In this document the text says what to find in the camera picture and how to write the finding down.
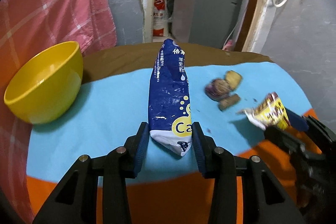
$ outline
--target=screw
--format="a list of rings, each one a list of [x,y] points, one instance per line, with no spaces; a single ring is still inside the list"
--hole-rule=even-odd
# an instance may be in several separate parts
[[[221,154],[221,153],[224,152],[224,148],[222,148],[220,146],[215,147],[214,150],[215,150],[215,153],[217,153],[217,154]]]
[[[88,158],[89,158],[89,156],[84,154],[84,155],[79,156],[78,159],[79,159],[80,161],[86,161]]]
[[[126,152],[126,148],[125,147],[119,146],[117,148],[117,153],[122,154],[122,153],[125,153],[125,152]]]
[[[260,158],[258,156],[252,156],[252,161],[254,162],[260,162]]]

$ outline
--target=pink towel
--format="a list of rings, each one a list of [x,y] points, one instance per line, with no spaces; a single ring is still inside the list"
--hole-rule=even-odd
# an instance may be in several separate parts
[[[5,89],[19,68],[42,50],[77,41],[86,55],[114,47],[116,30],[107,0],[1,0],[0,14],[0,186],[21,218],[31,223],[26,188],[31,125],[4,105]]]

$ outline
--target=blue cloth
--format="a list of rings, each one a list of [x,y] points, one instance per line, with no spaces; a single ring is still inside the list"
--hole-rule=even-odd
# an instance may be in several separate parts
[[[235,91],[241,101],[221,112],[204,87],[228,70],[243,76]],[[302,115],[311,108],[299,85],[274,63],[242,63],[232,66],[187,67],[192,122],[198,121],[206,135],[234,155],[263,140],[242,108],[259,104],[267,93],[278,93],[288,109]],[[56,121],[34,126],[31,132],[27,175],[58,182],[82,154],[98,157],[121,146],[147,121],[148,89],[152,69],[114,75],[82,85],[71,108]],[[142,170],[130,183],[177,177],[197,171],[194,151],[180,157],[150,139]]]

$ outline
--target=yellow circle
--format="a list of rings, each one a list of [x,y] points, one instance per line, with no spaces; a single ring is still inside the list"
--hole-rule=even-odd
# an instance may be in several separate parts
[[[172,132],[179,137],[191,136],[191,117],[181,116],[171,125]]]
[[[190,115],[190,104],[187,104],[187,107],[185,109],[186,109],[188,115]]]

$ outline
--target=yellow bowl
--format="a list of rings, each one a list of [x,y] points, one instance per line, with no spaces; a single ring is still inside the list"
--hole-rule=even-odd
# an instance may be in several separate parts
[[[82,77],[83,57],[78,43],[63,42],[24,64],[9,82],[4,102],[25,122],[51,122],[71,106]]]

